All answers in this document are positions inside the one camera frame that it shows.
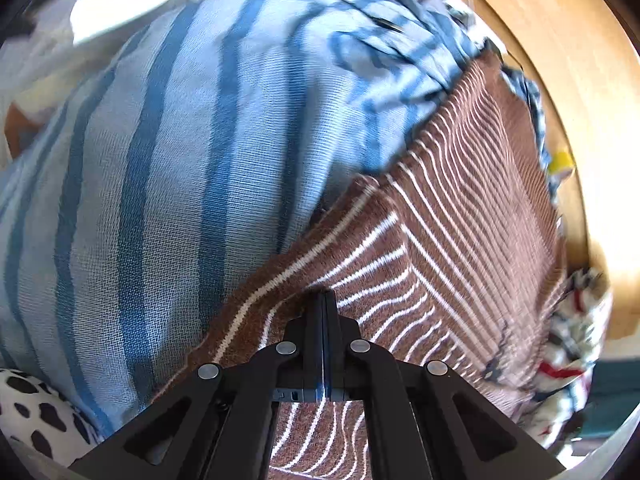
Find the black and white spotted fabric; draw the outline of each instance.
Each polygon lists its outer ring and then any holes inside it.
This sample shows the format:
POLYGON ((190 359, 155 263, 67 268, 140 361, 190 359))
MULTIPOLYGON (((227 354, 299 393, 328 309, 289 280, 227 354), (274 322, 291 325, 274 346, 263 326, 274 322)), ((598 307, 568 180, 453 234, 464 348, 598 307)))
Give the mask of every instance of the black and white spotted fabric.
POLYGON ((65 396, 18 370, 0 368, 0 430, 68 467, 102 438, 65 396))

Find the brown striped fabric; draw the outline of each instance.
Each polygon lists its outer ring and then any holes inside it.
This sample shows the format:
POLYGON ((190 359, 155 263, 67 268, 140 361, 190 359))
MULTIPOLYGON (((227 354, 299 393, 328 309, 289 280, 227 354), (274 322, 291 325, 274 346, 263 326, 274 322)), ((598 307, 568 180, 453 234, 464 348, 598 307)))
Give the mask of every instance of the brown striped fabric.
MULTIPOLYGON (((484 54, 388 174, 357 177, 236 290, 172 382, 247 361, 301 313, 304 290, 330 287, 364 338, 400 360, 447 362, 510 414, 529 396, 564 277, 556 222, 529 111, 484 54)), ((360 480, 367 465, 359 402, 283 405, 272 478, 360 480)))

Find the light blue fabric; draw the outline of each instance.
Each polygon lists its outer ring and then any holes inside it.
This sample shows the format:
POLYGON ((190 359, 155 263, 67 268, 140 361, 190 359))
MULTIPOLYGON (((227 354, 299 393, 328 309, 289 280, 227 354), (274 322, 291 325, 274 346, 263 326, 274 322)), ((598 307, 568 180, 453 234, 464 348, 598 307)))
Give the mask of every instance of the light blue fabric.
POLYGON ((318 206, 392 163, 477 54, 415 0, 160 17, 1 176, 1 365, 111 434, 318 206))

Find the brown knit fabric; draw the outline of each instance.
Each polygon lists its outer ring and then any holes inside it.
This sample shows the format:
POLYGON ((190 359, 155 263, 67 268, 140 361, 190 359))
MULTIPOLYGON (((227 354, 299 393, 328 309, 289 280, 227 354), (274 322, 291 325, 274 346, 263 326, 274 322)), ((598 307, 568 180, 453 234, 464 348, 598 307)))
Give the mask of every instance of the brown knit fabric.
MULTIPOLYGON (((529 395, 564 275, 556 221, 529 111, 484 54, 389 174, 357 177, 236 290, 173 382, 278 341, 301 313, 300 293, 320 286, 364 338, 404 361, 446 361, 511 413, 529 395)), ((361 404, 282 406, 271 477, 289 472, 368 478, 361 404)))

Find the black object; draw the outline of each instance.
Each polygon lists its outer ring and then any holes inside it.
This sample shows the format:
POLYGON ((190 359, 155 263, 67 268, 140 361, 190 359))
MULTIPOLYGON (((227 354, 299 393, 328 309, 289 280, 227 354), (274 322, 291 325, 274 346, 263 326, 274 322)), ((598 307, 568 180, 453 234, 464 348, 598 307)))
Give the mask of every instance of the black object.
POLYGON ((264 479, 280 403, 322 396, 364 402, 374 480, 546 480, 564 469, 443 363, 431 362, 435 375, 362 341, 332 292, 310 295, 284 341, 246 364, 201 367, 71 469, 89 480, 264 479))

